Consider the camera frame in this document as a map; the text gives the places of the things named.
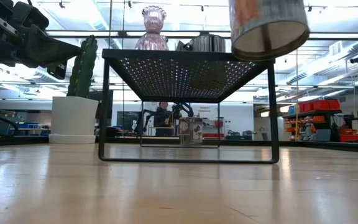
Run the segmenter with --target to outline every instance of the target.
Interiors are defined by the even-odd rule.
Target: ceiling
[[[228,0],[147,0],[131,1],[129,7],[128,1],[109,0],[81,0],[64,1],[62,8],[60,0],[32,0],[32,3],[43,13],[50,21],[48,30],[108,30],[110,26],[110,5],[112,5],[111,27],[113,31],[117,30],[144,30],[143,17],[141,11],[144,7],[155,5],[162,7],[167,12],[167,19],[163,30],[206,30],[206,31],[230,31],[229,10],[227,8]],[[358,1],[350,0],[305,0],[306,13],[309,26],[312,32],[358,32]],[[84,38],[59,38],[64,42],[73,45],[80,45]],[[188,42],[190,39],[169,39],[168,46],[170,50],[175,50],[178,41]],[[138,39],[114,39],[117,48],[134,49]],[[275,64],[276,82],[278,85],[286,85],[289,80],[296,76],[296,71],[301,73],[303,70],[311,70],[309,65],[313,62],[319,62],[321,58],[326,58],[330,54],[330,46],[337,43],[334,40],[309,40],[297,51],[277,59]],[[108,38],[98,39],[98,55],[101,49],[108,48]],[[226,49],[230,52],[231,41],[226,40]],[[314,69],[312,74],[298,81],[299,85],[318,85],[326,82],[330,78],[337,77],[349,72],[351,69],[358,69],[358,65],[350,65],[346,70],[346,61],[348,58],[340,58],[335,62]],[[68,62],[67,77],[71,75],[73,59]],[[102,82],[103,61],[98,57],[95,63],[94,80],[96,83]],[[114,70],[110,72],[110,81],[112,83],[121,83],[122,80],[117,76]],[[0,82],[67,82],[68,80],[54,80],[42,68],[20,67],[9,68],[0,65]],[[344,77],[329,84],[350,85],[358,82],[358,73]],[[266,85],[267,75],[263,73],[252,80],[249,84]],[[51,95],[61,94],[66,88],[65,85],[59,86],[31,86],[25,85],[32,92],[39,88],[53,89]],[[0,85],[0,89],[9,89],[14,91],[28,90],[21,85]],[[94,90],[100,89],[100,86],[94,86]],[[244,91],[258,92],[257,96],[267,96],[265,88],[244,88]]]

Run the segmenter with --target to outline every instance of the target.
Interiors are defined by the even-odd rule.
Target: pink glass vase
[[[164,36],[160,35],[167,13],[158,6],[147,6],[143,9],[144,34],[136,43],[136,50],[169,50]]]

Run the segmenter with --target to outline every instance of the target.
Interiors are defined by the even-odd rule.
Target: shelf
[[[270,62],[229,53],[104,49],[102,57],[142,101],[220,103]]]
[[[311,115],[338,114],[338,113],[342,113],[342,111],[341,110],[308,111],[308,112],[304,112],[304,113],[299,113],[298,118],[304,118],[306,116],[311,116]],[[296,118],[296,115],[295,114],[286,115],[286,116],[283,116],[283,118]]]

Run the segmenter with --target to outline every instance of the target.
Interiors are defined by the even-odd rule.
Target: cactus
[[[98,41],[94,35],[81,43],[81,53],[75,58],[67,96],[88,97],[93,75]]]

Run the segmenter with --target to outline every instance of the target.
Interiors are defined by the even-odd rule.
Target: white planter
[[[77,96],[53,97],[49,143],[93,144],[98,102]]]

